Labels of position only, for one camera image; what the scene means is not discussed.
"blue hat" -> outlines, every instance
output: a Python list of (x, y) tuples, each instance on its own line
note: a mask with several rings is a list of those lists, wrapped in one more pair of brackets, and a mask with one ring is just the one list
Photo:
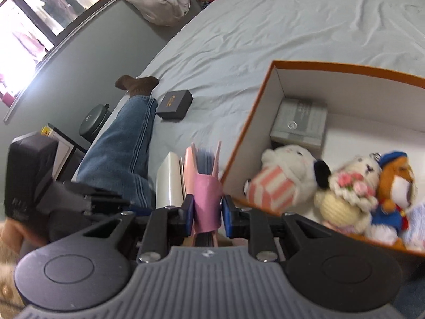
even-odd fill
[(402, 151), (393, 151), (390, 153), (386, 153), (379, 160), (379, 166), (383, 169), (389, 162), (392, 162), (393, 160), (396, 160), (399, 157), (407, 157), (407, 153)]

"pink flowers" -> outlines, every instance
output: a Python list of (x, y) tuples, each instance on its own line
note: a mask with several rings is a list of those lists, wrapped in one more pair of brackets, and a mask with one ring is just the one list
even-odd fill
[(342, 188), (353, 190), (359, 197), (375, 195), (375, 190), (364, 182), (364, 177), (360, 173), (341, 172), (338, 177), (338, 184)]
[(340, 187), (347, 187), (353, 183), (353, 179), (351, 174), (349, 173), (341, 173), (338, 177), (338, 184)]
[(365, 196), (368, 193), (368, 186), (364, 182), (356, 181), (353, 184), (353, 190), (358, 196)]

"gray wall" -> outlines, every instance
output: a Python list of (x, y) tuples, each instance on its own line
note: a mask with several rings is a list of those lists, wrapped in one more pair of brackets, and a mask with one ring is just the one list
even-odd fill
[[(51, 123), (83, 147), (79, 126), (97, 104), (113, 109), (124, 92), (114, 87), (122, 74), (139, 75), (167, 42), (199, 12), (191, 10), (176, 27), (157, 27), (118, 0), (80, 30), (28, 87), (8, 124), (0, 122), (0, 202), (10, 142)], [(7, 107), (0, 103), (0, 117)]]

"orange box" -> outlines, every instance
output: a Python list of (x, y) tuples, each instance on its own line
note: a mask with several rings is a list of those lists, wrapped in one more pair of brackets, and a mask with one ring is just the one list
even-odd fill
[[(309, 61), (273, 61), (222, 176), (224, 193), (249, 206), (244, 183), (261, 169), (269, 133), (284, 97), (328, 107), (321, 154), (331, 168), (356, 155), (402, 150), (416, 176), (417, 201), (425, 197), (425, 78), (382, 68)], [(313, 203), (289, 208), (320, 221)], [(367, 243), (376, 244), (364, 237)], [(413, 259), (425, 253), (380, 245)]]

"white bed sheet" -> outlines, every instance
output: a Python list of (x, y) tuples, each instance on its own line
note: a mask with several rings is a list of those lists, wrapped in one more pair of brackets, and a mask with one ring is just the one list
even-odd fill
[(192, 141), (215, 149), (221, 140), (224, 170), (273, 59), (363, 64), (425, 76), (425, 0), (215, 1), (141, 74), (160, 79), (152, 93), (159, 102), (172, 90), (189, 89), (194, 97), (181, 122), (155, 118), (153, 188), (167, 154), (184, 156)]

